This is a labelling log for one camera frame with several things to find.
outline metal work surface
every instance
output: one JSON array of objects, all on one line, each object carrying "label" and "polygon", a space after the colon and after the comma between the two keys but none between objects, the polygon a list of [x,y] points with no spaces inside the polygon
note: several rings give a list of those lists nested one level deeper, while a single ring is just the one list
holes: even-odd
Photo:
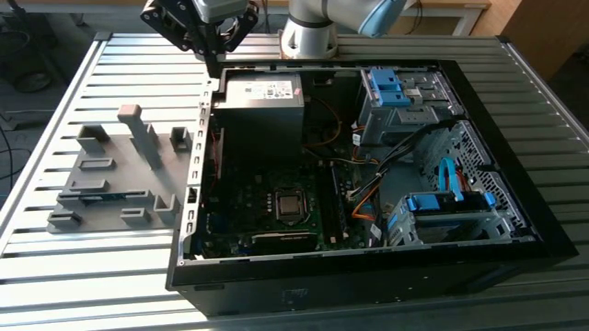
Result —
[{"label": "metal work surface", "polygon": [[[459,63],[579,256],[467,297],[207,321],[179,294],[164,289],[170,230],[45,232],[77,157],[81,125],[100,123],[108,134],[128,134],[116,117],[124,103],[140,104],[141,119],[157,133],[175,126],[189,128],[197,116],[208,81],[204,65],[156,34],[114,34],[90,46],[0,213],[0,326],[12,330],[589,327],[587,133],[519,55],[494,38],[343,36],[339,45],[344,58]],[[272,59],[277,54],[277,38],[253,35],[228,57]]]}]

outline floor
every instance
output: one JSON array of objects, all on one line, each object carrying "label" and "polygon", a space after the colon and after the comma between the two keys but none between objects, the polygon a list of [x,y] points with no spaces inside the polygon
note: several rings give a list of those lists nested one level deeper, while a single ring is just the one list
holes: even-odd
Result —
[{"label": "floor", "polygon": [[[66,78],[76,73],[78,64],[85,55],[96,31],[153,33],[150,28],[126,14],[86,14],[82,17],[84,24],[76,25],[66,14],[46,15],[58,44],[52,49],[52,56],[64,71]],[[275,33],[284,26],[285,15],[268,17],[269,31]],[[264,26],[259,23],[253,32],[264,32]],[[586,127],[589,127],[589,63],[581,56],[574,56],[563,65],[552,80],[548,82],[551,89],[558,94],[569,109]],[[28,159],[26,150],[32,151],[37,144],[42,129],[49,121],[52,110],[57,107],[66,84],[53,82],[41,92],[22,94],[13,91],[12,87],[0,81],[0,110],[12,116],[18,122],[18,130],[6,131],[6,137],[13,151],[13,170],[18,170]],[[4,151],[4,142],[0,143],[0,178],[10,173],[8,152]],[[0,179],[0,206],[10,191],[10,178]]]}]

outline black cable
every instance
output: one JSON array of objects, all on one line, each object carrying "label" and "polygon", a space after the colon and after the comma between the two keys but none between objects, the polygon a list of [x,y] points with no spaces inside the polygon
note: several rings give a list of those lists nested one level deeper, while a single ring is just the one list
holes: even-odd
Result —
[{"label": "black cable", "polygon": [[415,19],[412,20],[412,28],[406,34],[412,34],[415,32],[416,28],[422,24],[422,19],[423,19],[423,3],[422,0],[416,0],[416,14],[415,14]]},{"label": "black cable", "polygon": [[[25,152],[28,152],[28,158],[30,157],[32,152],[30,152],[30,150],[28,150],[26,148],[12,148],[12,149],[9,149],[9,150],[0,150],[0,154],[1,154],[1,153],[5,153],[5,152],[16,152],[16,151],[18,151],[18,150],[24,150]],[[12,178],[14,174],[17,174],[18,172],[22,171],[22,169],[25,168],[25,166],[26,166],[26,162],[25,162],[25,164],[22,165],[22,167],[20,167],[18,169],[16,169],[14,171],[10,170],[10,173],[9,173],[9,174],[1,176],[1,177],[0,177],[0,181],[4,180],[4,179],[6,179],[8,177]]]},{"label": "black cable", "polygon": [[10,177],[10,190],[12,190],[12,186],[13,186],[13,172],[14,172],[14,169],[13,169],[13,166],[14,166],[14,163],[13,163],[13,158],[12,158],[12,148],[10,148],[10,143],[8,143],[8,138],[6,138],[6,134],[5,134],[5,132],[4,132],[4,128],[0,126],[0,133],[1,133],[1,136],[2,136],[2,138],[4,138],[4,142],[6,143],[6,152],[8,152],[8,157],[10,158],[10,174],[8,175],[8,177]]},{"label": "black cable", "polygon": [[353,198],[357,194],[364,192],[367,189],[372,188],[374,185],[378,185],[382,178],[384,177],[384,174],[390,170],[390,165],[392,162],[399,160],[404,155],[407,155],[414,147],[415,144],[419,142],[422,137],[431,133],[434,130],[442,129],[442,128],[451,128],[456,123],[455,119],[446,119],[444,121],[440,121],[439,123],[428,124],[423,126],[419,130],[416,130],[414,133],[411,133],[408,136],[404,137],[403,140],[400,140],[395,146],[392,146],[391,151],[388,154],[383,157],[380,164],[378,165],[376,172],[374,176],[370,178],[368,182],[364,186],[361,186],[357,190],[355,190],[349,194],[349,198]]}]

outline power cable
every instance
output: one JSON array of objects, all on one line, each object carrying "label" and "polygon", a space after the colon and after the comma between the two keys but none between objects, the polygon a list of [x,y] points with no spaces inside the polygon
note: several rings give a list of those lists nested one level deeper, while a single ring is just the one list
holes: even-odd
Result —
[{"label": "power cable", "polygon": [[423,19],[423,3],[422,0],[416,0],[416,14],[415,14],[415,19],[412,20],[412,28],[406,33],[406,35],[412,34],[415,32],[416,28],[422,24],[422,19]]}]

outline blue plastic latch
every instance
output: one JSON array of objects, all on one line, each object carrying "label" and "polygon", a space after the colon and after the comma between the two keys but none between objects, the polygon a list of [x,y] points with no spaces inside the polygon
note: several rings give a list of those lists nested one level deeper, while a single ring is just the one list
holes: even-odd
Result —
[{"label": "blue plastic latch", "polygon": [[396,214],[391,217],[388,220],[388,224],[386,225],[386,229],[390,230],[390,228],[394,226],[395,222],[398,220]]},{"label": "blue plastic latch", "polygon": [[434,194],[414,195],[419,210],[439,210],[438,199]]},{"label": "blue plastic latch", "polygon": [[411,100],[400,89],[400,81],[392,69],[371,69],[371,85],[378,96],[378,104],[384,107],[411,106]]},{"label": "blue plastic latch", "polygon": [[491,192],[484,192],[484,200],[487,200],[488,206],[494,208],[496,206],[495,195]]},{"label": "blue plastic latch", "polygon": [[408,206],[408,210],[411,212],[414,212],[416,210],[416,203],[415,203],[415,200],[412,200],[412,198],[407,198],[407,206]]}]

